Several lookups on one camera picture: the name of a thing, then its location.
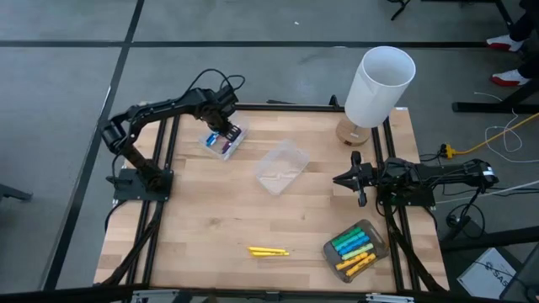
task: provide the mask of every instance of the gray carpet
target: gray carpet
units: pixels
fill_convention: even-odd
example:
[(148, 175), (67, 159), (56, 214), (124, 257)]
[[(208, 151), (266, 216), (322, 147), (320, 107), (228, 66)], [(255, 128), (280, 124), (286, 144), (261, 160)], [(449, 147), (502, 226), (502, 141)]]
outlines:
[[(0, 40), (123, 40), (136, 1), (0, 2)], [(520, 9), (506, 1), (512, 17)], [(398, 6), (385, 1), (146, 1), (135, 40), (352, 40), (480, 41), (505, 32), (492, 4), (412, 1), (396, 21)], [(156, 48), (131, 49), (112, 113), (141, 100), (180, 95), (202, 69), (219, 68), (247, 78), (241, 102), (276, 99), (298, 104), (326, 104), (332, 94), (344, 102), (352, 76), (366, 49), (343, 48)], [(407, 49), (418, 72), (399, 101), (412, 115), (421, 153), (450, 142), (465, 150), (484, 139), (484, 129), (504, 125), (510, 114), (455, 114), (451, 102), (494, 100), (513, 89), (498, 88), (488, 77), (517, 67), (517, 55), (490, 50)], [(0, 203), (0, 292), (36, 290), (58, 232), (88, 141), (99, 116), (120, 50), (117, 48), (0, 48), (0, 183), (33, 191), (29, 203)], [(208, 75), (201, 86), (215, 87)], [(514, 159), (538, 157), (536, 121), (518, 133), (523, 148)], [(509, 144), (515, 144), (508, 137)], [(500, 141), (493, 144), (503, 149)], [(536, 178), (539, 164), (509, 163), (486, 148), (478, 157), (492, 164), (500, 186)], [(99, 259), (103, 222), (110, 209), (112, 156), (103, 147), (95, 163), (59, 287), (87, 286)], [(456, 192), (462, 187), (448, 187)], [(439, 201), (448, 199), (437, 194)], [(465, 200), (438, 206), (443, 236), (447, 212)], [(487, 231), (532, 226), (533, 195), (487, 197), (478, 201)], [(471, 213), (474, 220), (476, 213)], [(509, 247), (524, 260), (532, 245)]]

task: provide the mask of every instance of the box of crayons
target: box of crayons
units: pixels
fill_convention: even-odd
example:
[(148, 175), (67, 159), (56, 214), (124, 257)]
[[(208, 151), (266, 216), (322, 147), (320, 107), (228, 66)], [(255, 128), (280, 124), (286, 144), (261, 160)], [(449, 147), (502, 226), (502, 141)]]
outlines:
[(368, 220), (361, 220), (323, 246), (333, 272), (345, 283), (389, 255), (387, 244)]

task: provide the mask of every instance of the green marker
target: green marker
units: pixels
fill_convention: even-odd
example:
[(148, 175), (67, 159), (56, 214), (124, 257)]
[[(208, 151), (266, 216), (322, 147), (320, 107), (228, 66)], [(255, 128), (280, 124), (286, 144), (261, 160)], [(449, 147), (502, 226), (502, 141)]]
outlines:
[(344, 242), (340, 243), (339, 245), (337, 245), (335, 247), (335, 250), (336, 251), (339, 251), (341, 249), (343, 249), (344, 247), (347, 247), (350, 243), (354, 242), (355, 240), (358, 240), (359, 238), (361, 238), (362, 236), (364, 236), (365, 233), (362, 231), (360, 232), (359, 234), (355, 235), (355, 236), (352, 236), (348, 239), (346, 239)]
[(360, 233), (361, 229), (359, 227), (354, 227), (353, 230), (351, 230), (349, 233), (344, 234), (341, 237), (338, 237), (337, 239), (331, 241), (331, 244), (335, 246), (339, 245), (340, 243), (350, 239), (351, 237), (355, 236), (356, 234)]
[(342, 259), (343, 260), (348, 260), (349, 258), (352, 258), (352, 257), (355, 257), (357, 255), (359, 255), (360, 253), (364, 253), (366, 251), (368, 251), (369, 249), (372, 249), (374, 247), (374, 245), (372, 245), (372, 243), (369, 243), (365, 246), (362, 246), (360, 249), (356, 249), (354, 250), (353, 252), (348, 252), (347, 254), (345, 254)]

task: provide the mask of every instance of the yellow cable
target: yellow cable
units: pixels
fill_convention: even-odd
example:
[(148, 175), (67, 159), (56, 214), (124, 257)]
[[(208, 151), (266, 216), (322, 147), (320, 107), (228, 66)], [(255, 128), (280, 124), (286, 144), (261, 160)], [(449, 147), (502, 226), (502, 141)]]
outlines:
[(511, 127), (511, 128), (509, 128), (509, 129), (507, 129), (507, 130), (504, 130), (504, 131), (500, 132), (500, 133), (497, 134), (496, 136), (491, 137), (490, 139), (486, 140), (485, 142), (483, 142), (483, 143), (481, 143), (481, 144), (478, 144), (478, 145), (476, 145), (476, 146), (470, 148), (470, 149), (467, 150), (467, 151), (453, 151), (453, 154), (454, 154), (454, 155), (466, 155), (466, 154), (468, 154), (468, 153), (470, 153), (470, 152), (473, 152), (473, 151), (477, 150), (479, 147), (484, 146), (484, 145), (486, 145), (487, 143), (489, 143), (490, 141), (492, 141), (492, 140), (494, 140), (494, 139), (500, 137), (500, 136), (503, 135), (504, 133), (506, 133), (506, 132), (508, 132), (508, 131), (510, 131), (510, 130), (514, 130), (515, 128), (517, 128), (517, 127), (523, 125), (524, 123), (526, 123), (526, 122), (528, 122), (528, 121), (530, 121), (530, 120), (532, 120), (532, 119), (534, 119), (534, 118), (536, 118), (536, 117), (539, 117), (539, 113), (534, 114), (534, 115), (531, 115), (530, 117), (528, 117), (528, 118), (522, 120), (521, 122), (515, 124), (513, 127)]

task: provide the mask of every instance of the sneaker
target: sneaker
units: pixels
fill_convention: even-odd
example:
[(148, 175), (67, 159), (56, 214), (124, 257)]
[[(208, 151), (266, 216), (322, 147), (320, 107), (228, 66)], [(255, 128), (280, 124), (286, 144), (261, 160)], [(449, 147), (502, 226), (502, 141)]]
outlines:
[(513, 41), (509, 35), (503, 35), (500, 37), (490, 38), (487, 40), (488, 47), (496, 49), (496, 50), (502, 50), (502, 51), (518, 51), (522, 45), (524, 44), (524, 41)]
[(515, 87), (528, 83), (530, 79), (524, 78), (520, 75), (518, 70), (512, 70), (508, 72), (502, 72), (499, 74), (494, 74), (490, 78), (492, 82), (503, 86), (503, 87)]

